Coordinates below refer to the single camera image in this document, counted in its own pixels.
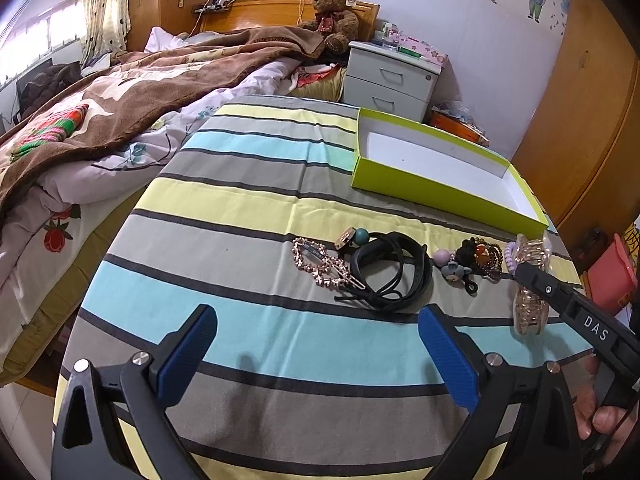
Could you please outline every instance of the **curtain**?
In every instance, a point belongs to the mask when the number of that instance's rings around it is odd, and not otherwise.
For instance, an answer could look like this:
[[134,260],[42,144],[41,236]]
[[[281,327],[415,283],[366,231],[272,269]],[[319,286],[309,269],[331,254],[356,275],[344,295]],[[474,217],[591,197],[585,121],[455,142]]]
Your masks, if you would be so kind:
[[129,0],[82,0],[86,38],[82,45],[82,65],[108,51],[124,50],[124,37],[131,29]]

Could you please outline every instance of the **striped tablecloth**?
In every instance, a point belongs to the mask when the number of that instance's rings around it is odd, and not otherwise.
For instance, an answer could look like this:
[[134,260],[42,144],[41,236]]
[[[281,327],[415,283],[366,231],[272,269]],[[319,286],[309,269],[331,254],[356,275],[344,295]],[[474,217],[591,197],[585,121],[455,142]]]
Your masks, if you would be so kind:
[[[356,114],[282,97],[220,108],[150,184],[101,264],[71,335],[56,406],[77,359],[102,366],[152,351],[199,303],[215,307],[218,335],[168,415],[212,478],[423,478],[466,416],[418,338],[416,313],[431,302],[484,352],[525,366],[560,361],[574,390],[588,344],[557,318],[542,336],[518,338],[510,279],[476,276],[472,298],[436,271],[414,308],[385,315],[335,301],[296,269],[294,237],[332,242],[348,226],[403,232],[431,254],[471,235],[501,246],[513,239],[352,189]],[[579,283],[552,239],[553,272]],[[371,281],[382,283],[391,267],[380,266]],[[513,408],[485,475],[504,448]],[[157,478],[127,412],[118,415],[142,472]]]

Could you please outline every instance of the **metal screw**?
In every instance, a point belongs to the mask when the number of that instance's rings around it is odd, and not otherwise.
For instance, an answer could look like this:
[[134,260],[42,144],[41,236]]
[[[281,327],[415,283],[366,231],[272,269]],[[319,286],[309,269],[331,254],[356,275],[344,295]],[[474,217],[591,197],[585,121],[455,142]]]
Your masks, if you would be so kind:
[[560,365],[555,361],[547,361],[546,369],[549,370],[553,374],[557,374],[560,371]]
[[137,366],[142,366],[149,361],[149,354],[146,352],[138,352],[131,358],[131,362]]
[[487,354],[485,356],[485,359],[489,364],[489,366],[500,366],[504,362],[504,359],[502,358],[502,356],[495,352],[491,352]]
[[84,372],[89,367],[89,361],[80,359],[74,364],[74,370],[78,373]]

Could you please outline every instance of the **green cardboard box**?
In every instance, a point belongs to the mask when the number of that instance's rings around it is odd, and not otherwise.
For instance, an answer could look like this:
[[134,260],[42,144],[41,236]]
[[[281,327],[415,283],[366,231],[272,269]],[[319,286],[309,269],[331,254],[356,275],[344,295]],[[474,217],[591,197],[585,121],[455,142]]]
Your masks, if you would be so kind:
[[529,238],[545,214],[513,165],[432,126],[361,108],[353,187],[477,220]]

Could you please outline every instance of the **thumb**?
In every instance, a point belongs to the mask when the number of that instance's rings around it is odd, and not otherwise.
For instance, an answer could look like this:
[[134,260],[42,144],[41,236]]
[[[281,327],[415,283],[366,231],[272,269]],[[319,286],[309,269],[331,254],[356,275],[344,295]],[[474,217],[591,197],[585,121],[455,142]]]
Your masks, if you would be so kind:
[[[615,406],[603,406],[593,416],[593,427],[601,434],[610,434],[620,419],[625,415],[626,410]],[[616,434],[612,437],[611,443],[604,454],[604,463],[609,464],[616,457],[623,444],[628,439],[636,424],[637,415],[633,412],[620,425]]]

